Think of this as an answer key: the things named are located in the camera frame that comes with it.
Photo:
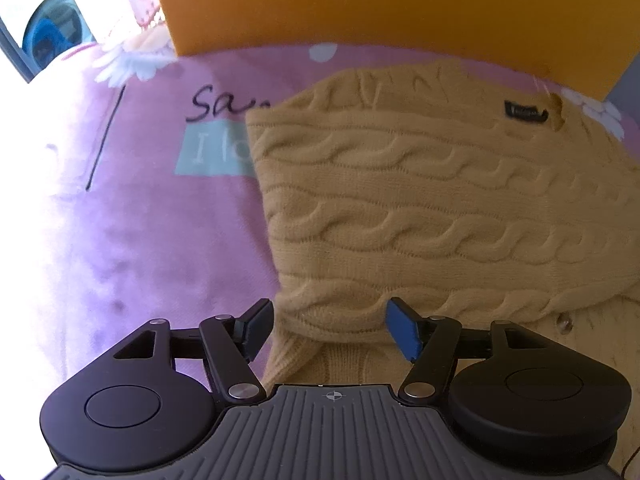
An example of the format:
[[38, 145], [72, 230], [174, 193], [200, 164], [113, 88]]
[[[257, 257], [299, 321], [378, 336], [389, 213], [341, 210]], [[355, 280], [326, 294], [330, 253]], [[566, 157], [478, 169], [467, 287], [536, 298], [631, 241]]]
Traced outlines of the orange headboard panel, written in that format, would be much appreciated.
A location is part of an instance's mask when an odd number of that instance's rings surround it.
[[510, 67], [602, 99], [639, 51], [639, 0], [160, 0], [180, 54], [380, 44]]

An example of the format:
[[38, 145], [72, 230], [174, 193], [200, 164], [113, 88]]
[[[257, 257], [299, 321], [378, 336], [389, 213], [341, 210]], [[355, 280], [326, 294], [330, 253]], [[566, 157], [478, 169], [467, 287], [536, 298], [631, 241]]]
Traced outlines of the beige cable-knit sweater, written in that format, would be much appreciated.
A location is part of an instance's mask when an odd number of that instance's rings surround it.
[[639, 378], [639, 167], [582, 101], [440, 60], [247, 113], [280, 289], [264, 379], [390, 382], [390, 297]]

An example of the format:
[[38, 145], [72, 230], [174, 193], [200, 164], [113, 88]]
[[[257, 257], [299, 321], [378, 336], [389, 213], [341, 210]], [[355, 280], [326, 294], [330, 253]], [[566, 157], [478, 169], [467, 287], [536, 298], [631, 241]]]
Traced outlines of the washing machine with round door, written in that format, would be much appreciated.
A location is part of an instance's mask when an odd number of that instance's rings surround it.
[[1, 22], [1, 51], [26, 82], [62, 53], [95, 41], [76, 0], [42, 0], [16, 35]]

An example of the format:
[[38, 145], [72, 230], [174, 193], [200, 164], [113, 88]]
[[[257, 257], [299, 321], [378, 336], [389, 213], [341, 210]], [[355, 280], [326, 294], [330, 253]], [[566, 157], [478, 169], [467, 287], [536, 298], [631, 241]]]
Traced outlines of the pink floral bed sheet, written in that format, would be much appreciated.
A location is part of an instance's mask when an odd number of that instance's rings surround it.
[[280, 289], [245, 117], [344, 70], [458, 63], [523, 93], [566, 93], [623, 144], [610, 103], [497, 65], [431, 52], [334, 46], [158, 60], [111, 79], [95, 47], [54, 62], [43, 100], [56, 360], [71, 375], [148, 318], [194, 325]]

